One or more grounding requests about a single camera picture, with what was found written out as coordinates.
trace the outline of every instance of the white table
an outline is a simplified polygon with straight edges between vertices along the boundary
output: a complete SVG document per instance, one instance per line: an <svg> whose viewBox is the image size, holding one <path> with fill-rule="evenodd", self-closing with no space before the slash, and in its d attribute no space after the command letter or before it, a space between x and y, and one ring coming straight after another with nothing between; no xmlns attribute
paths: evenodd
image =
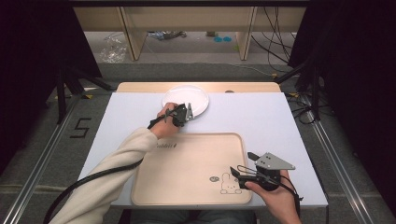
<svg viewBox="0 0 396 224"><path fill-rule="evenodd" d="M115 92L111 96L92 149L81 171L80 178L107 154L117 149L122 140L138 127L147 127L162 108L164 93ZM296 166L290 178L304 199L301 206L328 205L302 138L281 92L209 93L208 109L181 129L182 133L238 133L246 152L262 155L271 152ZM255 169L253 161L248 167ZM112 204L136 207L131 201L132 177L120 197ZM235 208L251 209L263 206L256 194L246 204L185 206L183 209Z"/></svg>

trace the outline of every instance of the beige sleeve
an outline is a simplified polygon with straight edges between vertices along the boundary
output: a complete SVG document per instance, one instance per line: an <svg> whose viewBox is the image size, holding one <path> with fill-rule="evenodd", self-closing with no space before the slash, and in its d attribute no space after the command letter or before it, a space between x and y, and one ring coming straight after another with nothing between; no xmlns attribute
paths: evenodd
<svg viewBox="0 0 396 224"><path fill-rule="evenodd" d="M105 157L90 175L140 161L156 147L157 140L150 130L137 129L124 140L119 149ZM125 182L134 172L135 169L106 175L75 189L51 223L102 223L103 215L111 202L119 198Z"/></svg>

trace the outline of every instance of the gray floor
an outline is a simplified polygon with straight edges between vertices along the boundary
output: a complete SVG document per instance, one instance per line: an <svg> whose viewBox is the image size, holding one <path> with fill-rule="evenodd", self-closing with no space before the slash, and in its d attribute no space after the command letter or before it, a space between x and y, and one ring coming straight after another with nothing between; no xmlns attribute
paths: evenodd
<svg viewBox="0 0 396 224"><path fill-rule="evenodd" d="M233 33L219 33L219 37L228 36L231 42L216 42L213 37L205 33L187 33L187 37L159 41L149 37L143 53L137 62L130 61L128 54L123 63L103 63L100 52L106 47L104 40L111 33L87 33L92 52L99 63L104 81L116 87L122 81L132 80L202 80L216 77L218 80L231 81L271 81L272 74L281 75L269 66L267 52L254 42L251 43L247 61L240 61ZM261 33L254 34L265 47L269 46ZM282 34L284 43L292 46L291 34ZM282 58L286 58L282 48L272 45L271 51ZM274 56L269 62L276 69L290 70L281 60ZM293 84L297 77L290 78L282 83L284 92L295 92ZM84 87L95 87L82 80ZM89 153L91 143L99 127L100 120L106 110L110 92L100 89L86 92L89 97L72 97L67 103L75 103L61 137L55 144L55 149L47 168L38 181L29 203L24 209L19 223L41 223L43 217L56 196L65 187L77 180L81 167ZM290 109L301 108L296 103L298 98L290 98ZM48 108L43 108L41 117L37 121L29 138L26 139L26 148L18 151L0 179L0 217L7 216L7 210L13 204L21 187L34 169L41 152L48 147L52 133L57 128L57 101L55 93L48 99ZM353 156L353 149L348 143L337 117L332 115L329 107L320 109L320 124L329 137L334 151L350 178L352 187L359 193L363 205L373 223L396 223L374 184L361 166L359 159ZM303 120L309 120L307 114ZM85 131L76 130L80 120L84 127L88 127L85 137L72 138L82 135ZM303 223L360 223L360 215L355 213L348 194L340 182L337 172L334 171L332 161L329 160L323 142L318 138L317 130L312 124L302 124L296 120L306 150L315 165L318 178L329 199L329 208L303 208ZM261 223L276 223L263 208L257 210ZM120 218L120 209L110 209L105 217L105 223L117 223Z"/></svg>

